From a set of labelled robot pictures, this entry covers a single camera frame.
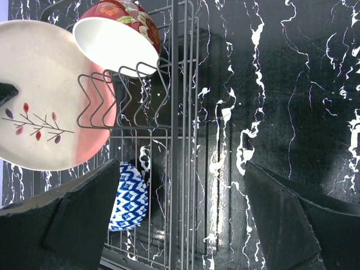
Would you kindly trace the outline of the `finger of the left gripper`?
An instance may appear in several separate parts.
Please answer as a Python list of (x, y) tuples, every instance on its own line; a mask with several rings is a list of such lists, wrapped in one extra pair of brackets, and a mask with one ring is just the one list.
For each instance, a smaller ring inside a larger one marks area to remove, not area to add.
[(0, 106), (3, 106), (10, 99), (14, 98), (19, 94), (18, 89), (8, 83), (0, 83)]

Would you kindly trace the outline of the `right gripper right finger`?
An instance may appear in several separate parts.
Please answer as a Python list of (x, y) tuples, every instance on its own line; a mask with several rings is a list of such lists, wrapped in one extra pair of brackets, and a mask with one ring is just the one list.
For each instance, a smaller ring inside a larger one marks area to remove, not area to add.
[(359, 205), (252, 162), (246, 193), (268, 269), (359, 269)]

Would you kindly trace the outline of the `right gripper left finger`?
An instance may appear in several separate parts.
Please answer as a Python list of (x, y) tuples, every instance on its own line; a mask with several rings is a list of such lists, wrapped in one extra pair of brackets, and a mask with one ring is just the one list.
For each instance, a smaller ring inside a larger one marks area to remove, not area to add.
[(1, 269), (98, 269), (119, 183), (110, 160), (1, 209)]

